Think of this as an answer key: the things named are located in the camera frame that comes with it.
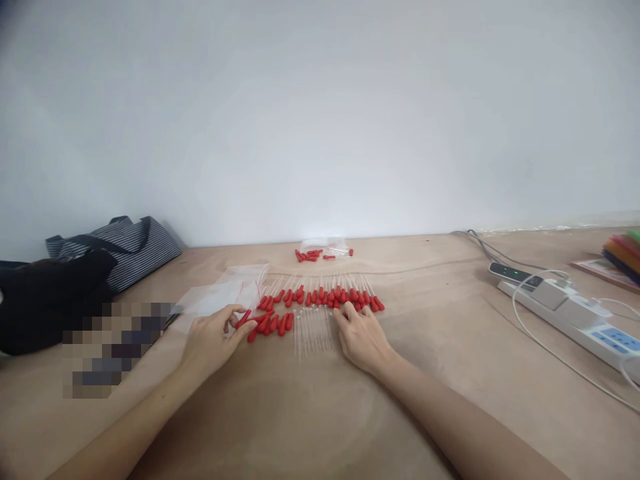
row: table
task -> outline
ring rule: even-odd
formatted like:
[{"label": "table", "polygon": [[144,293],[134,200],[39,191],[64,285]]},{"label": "table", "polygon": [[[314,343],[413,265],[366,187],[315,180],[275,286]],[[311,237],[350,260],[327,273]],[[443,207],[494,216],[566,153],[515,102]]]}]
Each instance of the table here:
[{"label": "table", "polygon": [[[490,235],[508,255],[570,272],[583,295],[640,307],[640,297],[569,266],[621,229]],[[596,390],[520,330],[478,246],[458,235],[349,241],[344,262],[298,264],[296,244],[189,249],[126,291],[122,302],[177,301],[228,266],[271,264],[270,278],[362,272],[387,309],[379,320],[400,354],[438,376],[571,478],[632,479],[640,416]],[[523,309],[528,328],[606,388],[640,405],[620,374]],[[640,337],[640,324],[612,323]],[[175,368],[184,334],[169,329],[105,400],[62,399],[61,346],[0,368],[0,476],[42,478],[144,398]],[[450,466],[393,398],[338,351],[297,361],[293,336],[242,343],[178,410],[134,479],[449,479]]]}]

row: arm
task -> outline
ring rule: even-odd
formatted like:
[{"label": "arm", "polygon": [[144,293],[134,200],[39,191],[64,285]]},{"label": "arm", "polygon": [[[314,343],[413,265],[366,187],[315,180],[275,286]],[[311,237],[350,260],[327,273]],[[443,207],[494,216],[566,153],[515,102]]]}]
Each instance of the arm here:
[{"label": "arm", "polygon": [[422,424],[465,480],[567,480],[520,437],[396,353],[369,307],[333,316],[345,356],[372,374]]},{"label": "arm", "polygon": [[147,398],[102,432],[49,480],[126,479],[171,416],[209,376],[230,358],[248,332],[246,322],[228,339],[227,322],[237,323],[240,305],[228,305],[210,317],[196,319],[178,368]]}]

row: tote bag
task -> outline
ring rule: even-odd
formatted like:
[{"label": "tote bag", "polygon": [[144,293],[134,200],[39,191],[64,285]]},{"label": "tote bag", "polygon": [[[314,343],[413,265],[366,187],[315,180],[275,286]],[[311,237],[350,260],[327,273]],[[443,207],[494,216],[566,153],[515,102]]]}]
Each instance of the tote bag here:
[{"label": "tote bag", "polygon": [[88,235],[66,239],[56,235],[45,242],[49,256],[62,261],[90,249],[109,252],[118,262],[107,278],[114,293],[122,292],[182,253],[169,232],[153,217],[144,217],[138,223],[129,217],[116,217]]}]

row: white power strip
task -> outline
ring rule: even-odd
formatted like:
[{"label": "white power strip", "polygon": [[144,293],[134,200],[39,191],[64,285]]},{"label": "white power strip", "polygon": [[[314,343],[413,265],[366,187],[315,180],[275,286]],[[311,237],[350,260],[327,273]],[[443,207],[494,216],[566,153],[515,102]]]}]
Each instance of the white power strip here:
[{"label": "white power strip", "polygon": [[[517,285],[501,281],[498,288],[512,297]],[[622,360],[640,357],[640,340],[608,323],[610,311],[576,293],[547,279],[534,291],[518,290],[515,299],[618,371]],[[640,361],[625,362],[625,370],[640,384]]]}]

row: plastic bag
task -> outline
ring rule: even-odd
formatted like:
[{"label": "plastic bag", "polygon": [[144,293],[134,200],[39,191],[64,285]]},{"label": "plastic bag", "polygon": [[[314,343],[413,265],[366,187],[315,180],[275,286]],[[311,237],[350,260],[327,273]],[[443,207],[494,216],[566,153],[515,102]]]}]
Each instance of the plastic bag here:
[{"label": "plastic bag", "polygon": [[322,255],[335,255],[336,259],[349,258],[349,247],[343,237],[326,237],[302,240],[300,252],[322,250]]},{"label": "plastic bag", "polygon": [[229,267],[213,285],[189,289],[171,311],[182,314],[171,328],[188,333],[196,317],[211,315],[230,303],[255,310],[263,292],[268,267],[268,264]]}]

